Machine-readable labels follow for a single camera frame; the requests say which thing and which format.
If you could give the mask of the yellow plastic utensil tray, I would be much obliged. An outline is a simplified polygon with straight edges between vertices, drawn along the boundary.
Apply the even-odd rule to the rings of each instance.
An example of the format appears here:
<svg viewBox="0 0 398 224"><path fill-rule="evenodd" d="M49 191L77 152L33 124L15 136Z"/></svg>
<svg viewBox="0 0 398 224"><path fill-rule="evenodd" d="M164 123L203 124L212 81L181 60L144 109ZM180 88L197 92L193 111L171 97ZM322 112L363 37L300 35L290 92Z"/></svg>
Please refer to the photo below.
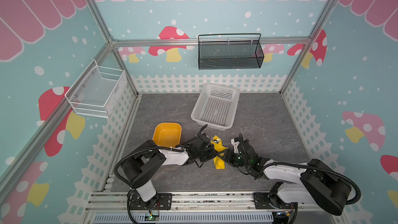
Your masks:
<svg viewBox="0 0 398 224"><path fill-rule="evenodd" d="M178 123L164 122L155 128L152 140L155 144L175 148L180 144L182 127Z"/></svg>

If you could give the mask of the white perforated plastic basket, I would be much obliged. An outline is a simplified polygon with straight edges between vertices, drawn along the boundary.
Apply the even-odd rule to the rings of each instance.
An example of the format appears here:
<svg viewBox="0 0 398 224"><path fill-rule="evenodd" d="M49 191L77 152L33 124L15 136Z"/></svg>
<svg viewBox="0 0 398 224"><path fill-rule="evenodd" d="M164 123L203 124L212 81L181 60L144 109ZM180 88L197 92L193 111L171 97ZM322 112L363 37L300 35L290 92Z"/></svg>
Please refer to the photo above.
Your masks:
<svg viewBox="0 0 398 224"><path fill-rule="evenodd" d="M199 125L226 131L233 125L240 91L219 84L204 84L191 113L191 119Z"/></svg>

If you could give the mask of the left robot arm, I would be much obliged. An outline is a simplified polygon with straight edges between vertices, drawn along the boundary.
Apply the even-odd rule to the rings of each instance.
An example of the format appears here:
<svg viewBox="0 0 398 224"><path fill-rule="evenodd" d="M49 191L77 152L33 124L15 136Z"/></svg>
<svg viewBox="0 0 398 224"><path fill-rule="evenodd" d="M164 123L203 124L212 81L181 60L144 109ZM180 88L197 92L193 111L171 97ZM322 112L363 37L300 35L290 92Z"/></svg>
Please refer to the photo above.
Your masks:
<svg viewBox="0 0 398 224"><path fill-rule="evenodd" d="M195 163L201 167L217 154L204 133L176 147L159 146L149 140L117 162L114 175L148 203L158 195L151 179L162 166L188 166Z"/></svg>

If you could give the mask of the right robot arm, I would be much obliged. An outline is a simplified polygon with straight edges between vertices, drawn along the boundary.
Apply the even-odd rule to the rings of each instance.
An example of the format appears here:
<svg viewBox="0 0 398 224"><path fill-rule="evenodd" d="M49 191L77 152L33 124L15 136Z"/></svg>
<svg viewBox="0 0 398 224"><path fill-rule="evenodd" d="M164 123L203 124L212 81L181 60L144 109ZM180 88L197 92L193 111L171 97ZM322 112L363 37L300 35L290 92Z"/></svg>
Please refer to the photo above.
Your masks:
<svg viewBox="0 0 398 224"><path fill-rule="evenodd" d="M244 174L254 179L275 180L267 195L273 208L282 204L316 204L327 213L340 216L345 206L361 198L361 190L353 180L319 159L308 163L280 162L258 156L242 136L231 142L233 149L222 151L219 157L237 169L244 169Z"/></svg>

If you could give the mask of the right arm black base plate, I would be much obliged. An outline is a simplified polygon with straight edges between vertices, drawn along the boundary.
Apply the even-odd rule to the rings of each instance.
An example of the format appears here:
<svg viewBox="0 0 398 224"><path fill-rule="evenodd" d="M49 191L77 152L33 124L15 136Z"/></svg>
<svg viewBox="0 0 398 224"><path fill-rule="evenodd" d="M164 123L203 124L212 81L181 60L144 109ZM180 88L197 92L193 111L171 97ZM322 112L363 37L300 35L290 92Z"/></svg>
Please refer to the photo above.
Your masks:
<svg viewBox="0 0 398 224"><path fill-rule="evenodd" d="M286 203L276 193L255 192L253 194L256 209L295 209L295 203Z"/></svg>

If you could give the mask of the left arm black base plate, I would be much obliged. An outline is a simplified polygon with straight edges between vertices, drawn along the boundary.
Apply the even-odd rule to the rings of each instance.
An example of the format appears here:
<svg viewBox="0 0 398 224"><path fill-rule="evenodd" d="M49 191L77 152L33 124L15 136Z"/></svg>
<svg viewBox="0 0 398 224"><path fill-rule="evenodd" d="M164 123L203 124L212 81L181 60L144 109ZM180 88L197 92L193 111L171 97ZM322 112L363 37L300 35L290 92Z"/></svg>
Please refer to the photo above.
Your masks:
<svg viewBox="0 0 398 224"><path fill-rule="evenodd" d="M130 196L130 210L165 210L171 209L172 194L156 194L152 199L145 202L141 197L132 194Z"/></svg>

